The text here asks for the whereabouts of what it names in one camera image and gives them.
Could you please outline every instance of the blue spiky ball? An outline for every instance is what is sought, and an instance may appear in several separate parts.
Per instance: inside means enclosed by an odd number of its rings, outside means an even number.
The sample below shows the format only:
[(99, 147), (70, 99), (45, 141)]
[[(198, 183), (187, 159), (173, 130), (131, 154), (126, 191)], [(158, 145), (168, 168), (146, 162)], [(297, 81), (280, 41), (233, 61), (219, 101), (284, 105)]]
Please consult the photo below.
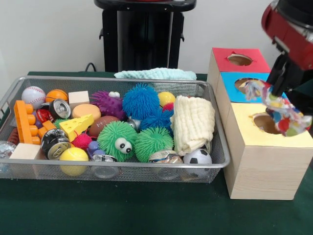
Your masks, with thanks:
[(144, 120), (141, 121), (140, 129), (145, 130), (149, 127), (165, 127), (168, 131), (171, 130), (171, 121), (170, 117), (174, 114), (174, 111), (164, 111), (157, 109), (153, 111), (152, 114), (147, 116)]
[(138, 83), (126, 92), (123, 98), (123, 110), (132, 119), (144, 120), (159, 109), (157, 92), (147, 84)]
[(174, 141), (166, 128), (148, 128), (138, 134), (135, 142), (136, 157), (142, 163), (147, 163), (152, 154), (172, 150), (173, 146)]

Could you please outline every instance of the white wall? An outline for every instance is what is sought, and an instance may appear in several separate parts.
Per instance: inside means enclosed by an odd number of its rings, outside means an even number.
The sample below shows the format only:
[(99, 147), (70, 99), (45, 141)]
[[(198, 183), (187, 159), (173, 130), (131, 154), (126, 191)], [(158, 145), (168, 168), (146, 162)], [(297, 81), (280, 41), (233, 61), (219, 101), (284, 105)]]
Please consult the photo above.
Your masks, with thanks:
[[(262, 31), (271, 0), (198, 0), (185, 13), (179, 67), (207, 73), (212, 47), (258, 47), (272, 65), (278, 55)], [(93, 0), (0, 0), (0, 96), (29, 71), (104, 70), (98, 40), (102, 10)]]

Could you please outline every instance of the baseball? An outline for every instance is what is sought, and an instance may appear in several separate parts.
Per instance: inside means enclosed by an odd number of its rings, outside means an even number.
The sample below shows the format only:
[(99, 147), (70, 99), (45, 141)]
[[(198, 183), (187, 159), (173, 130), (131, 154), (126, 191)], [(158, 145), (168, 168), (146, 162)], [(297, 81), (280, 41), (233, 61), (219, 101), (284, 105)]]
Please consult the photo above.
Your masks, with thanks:
[(34, 109), (39, 109), (45, 102), (45, 92), (39, 87), (27, 87), (22, 93), (22, 100), (26, 104), (32, 104)]

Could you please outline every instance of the white towel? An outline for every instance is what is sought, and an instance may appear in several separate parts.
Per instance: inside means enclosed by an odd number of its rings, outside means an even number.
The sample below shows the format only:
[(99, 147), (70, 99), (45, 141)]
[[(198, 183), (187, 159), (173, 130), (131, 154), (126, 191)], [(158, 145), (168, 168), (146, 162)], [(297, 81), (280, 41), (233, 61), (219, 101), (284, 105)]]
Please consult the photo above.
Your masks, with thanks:
[(210, 101), (178, 96), (171, 117), (175, 151), (184, 156), (213, 139), (215, 110)]

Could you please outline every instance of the brown football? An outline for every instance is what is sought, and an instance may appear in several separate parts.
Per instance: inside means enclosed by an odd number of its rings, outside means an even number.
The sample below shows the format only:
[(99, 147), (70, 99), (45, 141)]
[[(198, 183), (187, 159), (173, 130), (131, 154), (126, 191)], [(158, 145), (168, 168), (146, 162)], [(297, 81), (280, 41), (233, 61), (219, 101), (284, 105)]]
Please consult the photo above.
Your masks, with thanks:
[(113, 116), (104, 116), (97, 119), (93, 125), (91, 125), (89, 135), (91, 137), (98, 137), (103, 128), (112, 121), (119, 121), (119, 119)]

